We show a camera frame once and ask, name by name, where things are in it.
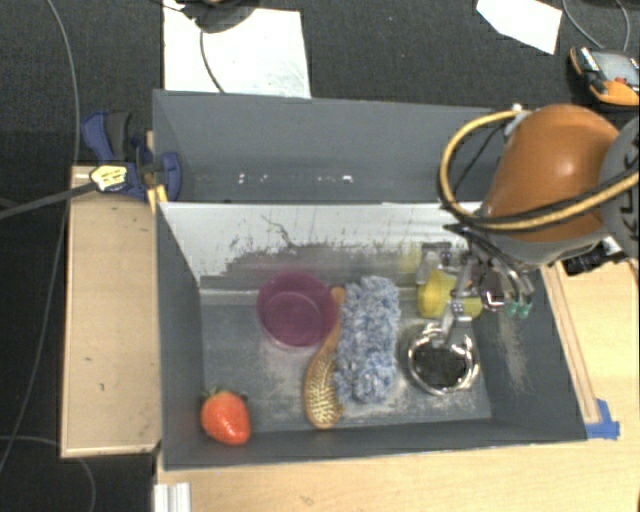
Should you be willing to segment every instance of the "clamp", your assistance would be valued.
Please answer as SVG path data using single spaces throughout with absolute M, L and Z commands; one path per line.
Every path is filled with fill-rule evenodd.
M 154 186 L 149 176 L 163 174 L 163 184 L 169 201 L 180 194 L 182 169 L 177 153 L 163 153 L 160 162 L 153 162 L 153 154 L 141 138 L 129 141 L 136 152 L 136 162 L 127 161 L 126 142 L 128 112 L 97 111 L 82 122 L 82 138 L 98 157 L 100 166 L 91 174 L 98 190 L 147 200 L 147 190 Z

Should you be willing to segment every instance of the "yellow cable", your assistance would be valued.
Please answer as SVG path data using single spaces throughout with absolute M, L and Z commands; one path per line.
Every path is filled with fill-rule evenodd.
M 458 144 L 460 141 L 469 133 L 476 130 L 477 128 L 484 126 L 489 123 L 494 123 L 497 121 L 502 121 L 505 119 L 514 118 L 517 115 L 523 113 L 523 111 L 517 110 L 507 110 L 504 112 L 496 112 L 494 114 L 488 114 L 486 116 L 480 117 L 478 119 L 474 119 L 473 121 L 465 124 L 449 141 L 447 147 L 444 150 L 444 154 L 442 156 L 442 161 L 440 163 L 440 171 L 438 173 L 438 180 L 440 182 L 440 188 L 442 190 L 442 195 L 447 203 L 451 206 L 455 212 L 463 217 L 473 220 L 486 221 L 487 218 L 480 217 L 478 215 L 474 215 L 473 213 L 465 210 L 458 201 L 456 201 L 455 196 L 451 190 L 451 185 L 449 184 L 449 165 L 451 162 L 451 157 L 453 156 Z M 529 231 L 533 228 L 537 228 L 540 226 L 544 226 L 546 224 L 552 224 L 555 222 L 561 222 L 569 217 L 574 215 L 578 215 L 580 213 L 589 210 L 590 208 L 594 208 L 599 204 L 602 204 L 609 199 L 621 194 L 622 192 L 630 189 L 634 185 L 638 183 L 638 171 L 627 176 L 626 178 L 620 180 L 614 185 L 608 187 L 606 190 L 599 192 L 591 197 L 583 199 L 571 206 L 567 206 L 558 210 L 556 212 L 547 213 L 544 215 L 540 215 L 538 217 L 532 217 L 530 219 L 514 221 L 505 224 L 495 224 L 495 223 L 487 223 L 483 222 L 482 227 L 495 230 L 495 231 Z

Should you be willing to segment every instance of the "metal bracket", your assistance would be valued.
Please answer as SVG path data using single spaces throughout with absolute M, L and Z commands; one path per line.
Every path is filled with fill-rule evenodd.
M 154 512 L 191 512 L 191 484 L 156 484 L 153 486 Z

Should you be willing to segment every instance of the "blue tape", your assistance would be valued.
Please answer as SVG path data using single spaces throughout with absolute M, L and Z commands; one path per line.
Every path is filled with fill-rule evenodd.
M 596 398 L 600 410 L 600 423 L 585 425 L 589 439 L 611 439 L 615 441 L 620 437 L 620 422 L 611 419 L 609 406 L 604 400 Z

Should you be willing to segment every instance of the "orange device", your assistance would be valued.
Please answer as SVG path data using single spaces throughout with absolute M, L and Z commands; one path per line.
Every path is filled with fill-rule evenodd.
M 637 109 L 638 62 L 617 50 L 571 48 L 569 60 L 598 102 L 614 108 Z

